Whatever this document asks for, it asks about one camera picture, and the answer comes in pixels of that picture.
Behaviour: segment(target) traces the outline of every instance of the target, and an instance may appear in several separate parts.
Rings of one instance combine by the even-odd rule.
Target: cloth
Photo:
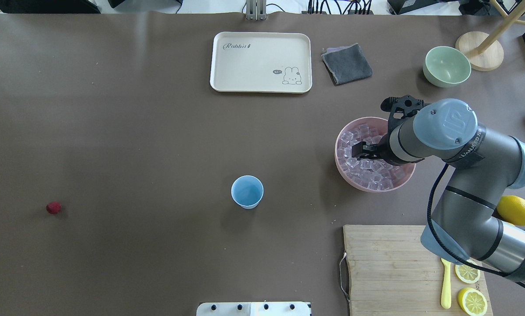
[[[333,75],[335,84],[367,78],[373,74],[358,43],[351,46],[327,48],[327,52],[321,57]]]

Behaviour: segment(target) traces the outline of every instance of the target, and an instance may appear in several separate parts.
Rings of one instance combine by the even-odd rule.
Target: blue cup
[[[263,194],[263,184],[254,176],[240,176],[231,186],[233,201],[247,210],[257,206]]]

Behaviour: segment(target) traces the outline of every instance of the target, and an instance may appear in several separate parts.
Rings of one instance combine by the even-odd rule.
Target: cup
[[[423,73],[431,84],[450,88],[469,78],[471,64],[459,50],[448,46],[437,46],[424,58]]]
[[[250,210],[263,198],[262,182],[254,176],[240,176],[231,186],[231,197],[239,206]]]

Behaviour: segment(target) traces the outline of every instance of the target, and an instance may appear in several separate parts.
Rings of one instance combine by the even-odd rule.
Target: bowl
[[[374,188],[368,188],[367,186],[363,186],[363,184],[366,184],[366,182],[363,182],[363,177],[355,176],[354,174],[350,172],[351,169],[348,168],[346,158],[341,156],[341,151],[339,149],[349,147],[349,146],[343,146],[343,144],[346,144],[346,142],[343,141],[343,134],[345,134],[345,132],[355,130],[362,124],[367,124],[370,129],[377,128],[379,135],[387,134],[387,120],[384,118],[375,118],[373,116],[367,116],[364,118],[358,118],[356,120],[353,120],[349,124],[347,124],[338,134],[337,140],[335,141],[335,149],[334,149],[335,164],[337,165],[337,169],[340,172],[341,176],[351,186],[359,190],[363,190],[365,192],[390,192],[398,188],[401,188],[401,186],[406,184],[407,181],[409,181],[409,179],[411,178],[411,176],[413,176],[413,173],[415,172],[415,164],[405,164],[403,166],[391,166],[387,164],[386,162],[384,162],[383,160],[379,160],[379,162],[383,162],[385,164],[385,169],[391,173],[391,176],[393,176],[394,174],[394,172],[392,172],[391,170],[402,170],[404,172],[404,176],[400,176],[401,172],[397,172],[398,177],[393,176],[392,178],[393,187],[383,188],[383,190],[380,190],[380,188],[376,190]]]
[[[448,46],[437,46],[429,50],[424,58],[423,73],[431,84],[450,88],[469,78],[471,64],[459,50]]]

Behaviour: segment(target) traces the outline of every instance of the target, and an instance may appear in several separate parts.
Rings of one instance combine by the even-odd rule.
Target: black box
[[[387,0],[391,14],[403,14],[438,3],[436,0]]]

